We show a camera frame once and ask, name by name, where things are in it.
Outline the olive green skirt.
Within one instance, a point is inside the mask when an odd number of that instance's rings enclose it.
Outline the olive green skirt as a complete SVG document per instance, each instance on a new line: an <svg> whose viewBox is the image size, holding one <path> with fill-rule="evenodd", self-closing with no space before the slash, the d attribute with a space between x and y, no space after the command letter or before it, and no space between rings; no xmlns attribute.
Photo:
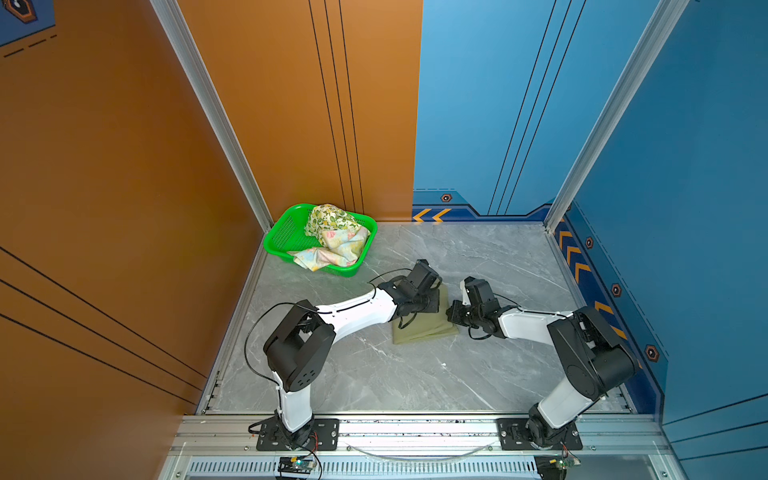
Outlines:
<svg viewBox="0 0 768 480"><path fill-rule="evenodd" d="M410 324L405 325L406 321L404 321L403 324L405 326L403 329L399 328L398 321L393 323L392 336L395 345L436 340L459 333L458 327L451 323L447 317L449 307L447 287L445 285L440 286L438 292L439 303L437 312L419 313Z"/></svg>

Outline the pastel floral skirt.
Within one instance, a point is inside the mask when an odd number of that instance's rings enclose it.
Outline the pastel floral skirt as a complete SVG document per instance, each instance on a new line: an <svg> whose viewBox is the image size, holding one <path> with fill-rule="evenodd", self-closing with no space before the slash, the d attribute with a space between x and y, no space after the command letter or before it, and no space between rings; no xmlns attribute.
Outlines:
<svg viewBox="0 0 768 480"><path fill-rule="evenodd" d="M354 266L362 257L370 231L360 226L352 229L319 230L319 247L291 251L293 262L304 269L318 271L334 266L347 268Z"/></svg>

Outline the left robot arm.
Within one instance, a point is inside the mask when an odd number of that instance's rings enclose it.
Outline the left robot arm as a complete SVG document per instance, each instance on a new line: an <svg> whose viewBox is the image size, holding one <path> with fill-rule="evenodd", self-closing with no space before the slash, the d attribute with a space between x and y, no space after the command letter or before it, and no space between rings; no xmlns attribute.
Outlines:
<svg viewBox="0 0 768 480"><path fill-rule="evenodd" d="M340 303L291 305L263 345L279 393L276 415L289 435L309 431L314 420L310 385L321 373L333 345L368 327L439 311L440 275L424 260L397 269L394 277L365 294Z"/></svg>

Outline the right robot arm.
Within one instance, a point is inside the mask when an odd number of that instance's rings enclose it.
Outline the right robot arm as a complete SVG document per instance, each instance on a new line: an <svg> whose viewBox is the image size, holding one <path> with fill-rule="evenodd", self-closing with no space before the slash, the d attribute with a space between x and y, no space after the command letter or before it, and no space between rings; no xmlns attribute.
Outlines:
<svg viewBox="0 0 768 480"><path fill-rule="evenodd" d="M490 284L465 278L462 298L452 302L447 319L479 337L528 340L552 347L564 377L544 399L531 407L521 425L504 429L516 448L571 448L578 438L576 419L610 390L640 370L639 361L607 320L593 307L567 313L503 306Z"/></svg>

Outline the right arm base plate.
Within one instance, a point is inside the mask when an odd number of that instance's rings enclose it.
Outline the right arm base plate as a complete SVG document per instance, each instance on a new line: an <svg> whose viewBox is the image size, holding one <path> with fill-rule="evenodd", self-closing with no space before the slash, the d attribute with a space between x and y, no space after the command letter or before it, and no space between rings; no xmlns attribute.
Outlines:
<svg viewBox="0 0 768 480"><path fill-rule="evenodd" d="M499 418L496 427L501 447L505 451L583 449L575 422L553 429L544 420L537 418Z"/></svg>

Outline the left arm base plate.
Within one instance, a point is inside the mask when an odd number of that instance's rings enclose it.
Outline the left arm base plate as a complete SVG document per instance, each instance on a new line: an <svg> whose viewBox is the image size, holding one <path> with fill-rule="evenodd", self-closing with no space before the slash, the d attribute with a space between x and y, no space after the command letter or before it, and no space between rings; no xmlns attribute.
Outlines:
<svg viewBox="0 0 768 480"><path fill-rule="evenodd" d="M340 422L336 418L311 419L305 426L290 432L279 417L273 415L248 427L257 440L258 451L335 451Z"/></svg>

